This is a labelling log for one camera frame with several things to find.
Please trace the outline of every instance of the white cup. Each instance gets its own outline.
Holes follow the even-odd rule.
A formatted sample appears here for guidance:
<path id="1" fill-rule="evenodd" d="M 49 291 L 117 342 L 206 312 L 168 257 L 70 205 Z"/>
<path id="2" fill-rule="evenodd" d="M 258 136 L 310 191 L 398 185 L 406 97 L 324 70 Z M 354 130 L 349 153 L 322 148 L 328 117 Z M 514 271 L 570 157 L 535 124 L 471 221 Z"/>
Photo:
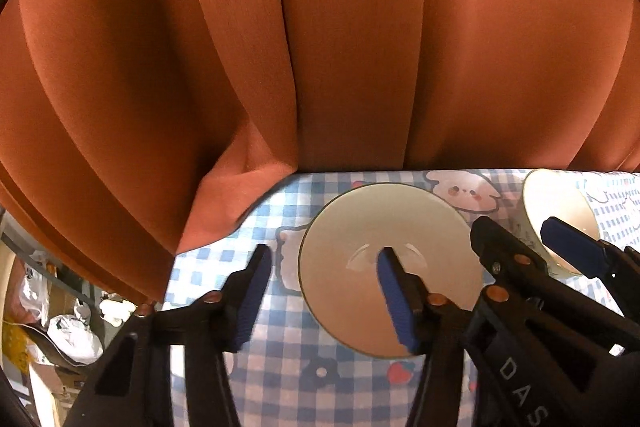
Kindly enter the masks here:
<path id="1" fill-rule="evenodd" d="M 548 169 L 531 171 L 524 179 L 520 201 L 511 217 L 511 232 L 546 261 L 551 275 L 560 279 L 582 275 L 542 243 L 540 228 L 551 216 L 594 239 L 600 238 L 593 211 L 571 180 Z"/>

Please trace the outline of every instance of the white plastic bag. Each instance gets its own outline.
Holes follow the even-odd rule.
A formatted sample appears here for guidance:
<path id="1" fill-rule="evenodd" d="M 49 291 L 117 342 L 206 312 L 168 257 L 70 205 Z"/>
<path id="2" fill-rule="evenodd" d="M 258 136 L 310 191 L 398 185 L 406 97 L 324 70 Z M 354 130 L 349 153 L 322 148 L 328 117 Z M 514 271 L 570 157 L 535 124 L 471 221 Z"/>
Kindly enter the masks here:
<path id="1" fill-rule="evenodd" d="M 104 320 L 119 328 L 136 311 L 136 305 L 127 300 L 118 302 L 105 299 L 100 303 L 100 311 Z"/>
<path id="2" fill-rule="evenodd" d="M 43 326 L 49 318 L 49 290 L 47 280 L 30 266 L 25 266 L 26 275 L 20 285 L 20 304 L 31 312 L 33 318 L 39 320 Z"/>
<path id="3" fill-rule="evenodd" d="M 85 324 L 88 324 L 91 320 L 91 308 L 87 304 L 80 303 L 78 299 L 74 303 L 74 315 L 76 319 L 81 320 Z"/>
<path id="4" fill-rule="evenodd" d="M 82 320 L 58 315 L 49 322 L 49 338 L 60 351 L 80 363 L 93 363 L 102 355 L 102 344 Z"/>
<path id="5" fill-rule="evenodd" d="M 47 356 L 34 343 L 29 343 L 27 345 L 27 352 L 31 355 L 33 361 L 39 363 L 40 365 L 54 365 L 53 363 L 49 362 Z"/>

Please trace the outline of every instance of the table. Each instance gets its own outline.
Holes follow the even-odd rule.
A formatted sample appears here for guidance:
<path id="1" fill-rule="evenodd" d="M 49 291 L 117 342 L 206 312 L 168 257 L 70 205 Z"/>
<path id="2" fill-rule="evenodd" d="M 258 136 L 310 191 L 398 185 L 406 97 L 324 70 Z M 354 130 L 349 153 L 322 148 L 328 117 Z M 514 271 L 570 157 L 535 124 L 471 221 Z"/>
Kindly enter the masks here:
<path id="1" fill-rule="evenodd" d="M 275 266 L 250 342 L 226 365 L 243 426 L 404 426 L 424 357 L 377 360 L 340 345 L 312 317 L 292 266 L 313 217 L 353 187 L 396 182 L 433 191 L 437 183 L 482 190 L 490 198 L 480 209 L 460 208 L 471 224 L 487 215 L 510 228 L 510 217 L 527 174 L 523 169 L 296 174 L 275 188 L 224 239 L 179 255 L 164 309 L 185 306 L 220 289 L 242 269 L 258 243 L 274 251 Z M 582 191 L 601 237 L 624 247 L 640 242 L 640 180 L 626 172 L 562 172 Z M 566 283 L 620 313 L 599 280 L 575 277 Z M 476 371 L 465 358 L 459 426 L 469 426 Z M 177 427 L 188 425 L 184 351 L 172 347 L 172 397 Z"/>

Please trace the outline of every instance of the white bowl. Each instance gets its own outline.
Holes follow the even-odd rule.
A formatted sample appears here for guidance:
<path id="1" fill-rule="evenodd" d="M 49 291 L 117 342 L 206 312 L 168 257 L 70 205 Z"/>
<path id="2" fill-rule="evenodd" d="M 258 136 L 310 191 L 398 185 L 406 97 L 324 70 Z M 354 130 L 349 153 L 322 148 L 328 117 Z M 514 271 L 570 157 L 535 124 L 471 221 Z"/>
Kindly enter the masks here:
<path id="1" fill-rule="evenodd" d="M 594 239 L 600 238 L 593 211 L 574 182 L 559 172 L 547 169 L 531 171 L 524 179 L 522 196 L 512 217 L 512 232 L 546 260 L 550 274 L 562 279 L 581 275 L 574 266 L 542 243 L 540 228 L 551 216 L 562 219 Z"/>
<path id="2" fill-rule="evenodd" d="M 376 260 L 384 247 L 393 247 L 404 269 L 420 276 L 430 292 L 467 310 L 482 289 L 482 266 L 462 216 L 418 187 L 364 185 L 335 198 L 313 220 L 298 275 L 316 320 L 356 351 L 407 357 L 378 285 Z"/>

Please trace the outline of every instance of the blue gripper pad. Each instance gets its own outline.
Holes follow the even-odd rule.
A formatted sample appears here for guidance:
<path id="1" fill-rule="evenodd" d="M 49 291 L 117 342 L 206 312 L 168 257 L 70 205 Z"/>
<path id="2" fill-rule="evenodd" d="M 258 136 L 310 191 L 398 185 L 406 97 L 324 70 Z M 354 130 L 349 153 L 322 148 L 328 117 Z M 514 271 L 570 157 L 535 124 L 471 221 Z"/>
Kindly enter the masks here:
<path id="1" fill-rule="evenodd" d="M 237 309 L 236 334 L 232 340 L 234 350 L 240 349 L 251 338 L 271 275 L 271 257 L 271 249 L 267 245 L 258 245 L 246 268 L 229 275 L 222 287 L 223 294 L 228 287 L 232 294 L 229 305 Z"/>
<path id="2" fill-rule="evenodd" d="M 544 245 L 589 279 L 603 277 L 609 263 L 603 245 L 557 217 L 549 217 L 540 229 Z"/>
<path id="3" fill-rule="evenodd" d="M 418 288 L 402 268 L 393 248 L 386 247 L 380 251 L 376 270 L 398 342 L 410 353 L 418 354 L 420 340 L 415 335 L 415 321 L 423 309 Z"/>

